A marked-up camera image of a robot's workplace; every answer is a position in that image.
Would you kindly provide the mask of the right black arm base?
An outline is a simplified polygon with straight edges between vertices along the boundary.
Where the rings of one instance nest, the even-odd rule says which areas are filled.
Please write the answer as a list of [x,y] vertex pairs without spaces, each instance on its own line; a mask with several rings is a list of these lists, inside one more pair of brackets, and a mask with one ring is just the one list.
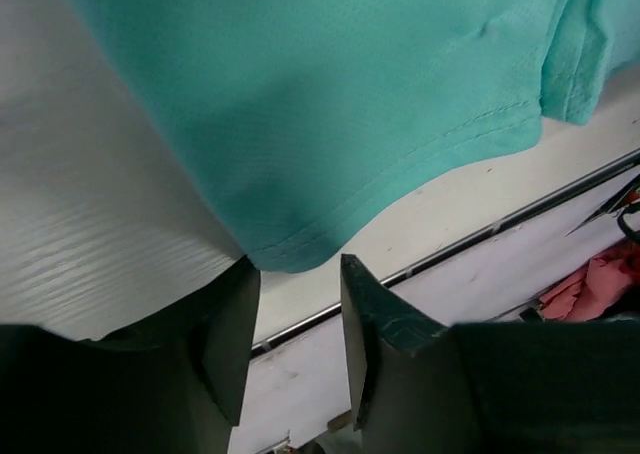
[[[612,179],[639,167],[639,159],[636,158],[626,164],[618,166],[608,176],[600,175],[594,179],[586,188],[585,192],[589,193],[597,189],[600,185],[606,184]],[[565,234],[565,238],[573,235],[575,232],[583,229],[587,225],[604,216],[613,215],[619,218],[624,215],[625,211],[631,210],[632,213],[638,212],[633,206],[639,203],[639,174],[635,174],[630,180],[623,184],[617,191],[606,197],[598,204],[588,215],[582,219],[577,225]]]

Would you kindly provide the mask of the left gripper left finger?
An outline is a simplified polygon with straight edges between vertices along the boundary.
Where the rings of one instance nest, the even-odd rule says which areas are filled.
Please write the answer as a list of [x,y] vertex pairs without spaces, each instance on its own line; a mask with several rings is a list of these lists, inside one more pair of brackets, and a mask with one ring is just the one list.
[[104,338],[1,329],[5,453],[224,453],[239,424],[260,294],[241,259]]

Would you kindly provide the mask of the teal t-shirt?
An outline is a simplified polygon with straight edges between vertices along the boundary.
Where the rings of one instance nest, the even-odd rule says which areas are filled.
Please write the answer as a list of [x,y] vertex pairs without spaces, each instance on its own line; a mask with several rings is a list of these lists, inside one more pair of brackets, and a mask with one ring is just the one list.
[[71,0],[253,264],[303,272],[452,169],[584,124],[639,0]]

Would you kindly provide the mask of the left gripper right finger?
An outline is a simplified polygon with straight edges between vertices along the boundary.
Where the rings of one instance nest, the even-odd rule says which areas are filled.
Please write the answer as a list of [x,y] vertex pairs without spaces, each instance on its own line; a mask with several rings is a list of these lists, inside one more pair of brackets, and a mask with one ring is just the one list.
[[352,422],[367,453],[635,453],[639,326],[444,326],[341,259]]

